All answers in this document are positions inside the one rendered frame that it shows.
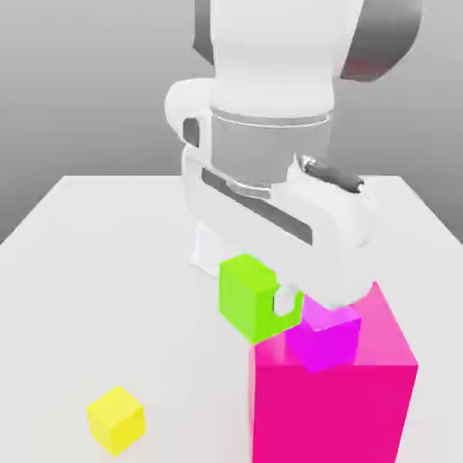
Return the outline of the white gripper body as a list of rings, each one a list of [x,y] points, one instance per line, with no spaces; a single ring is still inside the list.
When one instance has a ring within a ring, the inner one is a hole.
[[[370,290],[377,209],[366,186],[352,194],[292,162],[286,182],[257,198],[234,191],[193,146],[183,150],[182,179],[187,206],[201,225],[195,255],[202,268],[217,272],[220,261],[248,253],[280,283],[329,309]]]

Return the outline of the small yellow cube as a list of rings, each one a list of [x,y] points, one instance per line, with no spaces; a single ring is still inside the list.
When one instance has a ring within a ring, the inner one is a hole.
[[[116,457],[146,432],[144,407],[131,393],[115,386],[87,406],[90,435]]]

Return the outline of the small green cube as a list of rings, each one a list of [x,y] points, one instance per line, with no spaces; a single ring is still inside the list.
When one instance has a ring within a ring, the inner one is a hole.
[[[225,260],[219,267],[219,312],[252,345],[300,323],[304,294],[290,297],[291,310],[279,315],[276,273],[249,254]]]

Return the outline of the large pink box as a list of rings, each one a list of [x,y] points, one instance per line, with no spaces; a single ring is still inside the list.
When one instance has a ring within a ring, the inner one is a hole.
[[[379,285],[352,364],[311,373],[284,335],[250,348],[251,463],[395,463],[418,362]]]

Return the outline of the small magenta cube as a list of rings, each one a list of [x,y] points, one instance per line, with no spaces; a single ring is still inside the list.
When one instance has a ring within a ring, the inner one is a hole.
[[[286,344],[311,373],[351,364],[361,323],[351,306],[330,310],[304,296],[300,323],[285,332]]]

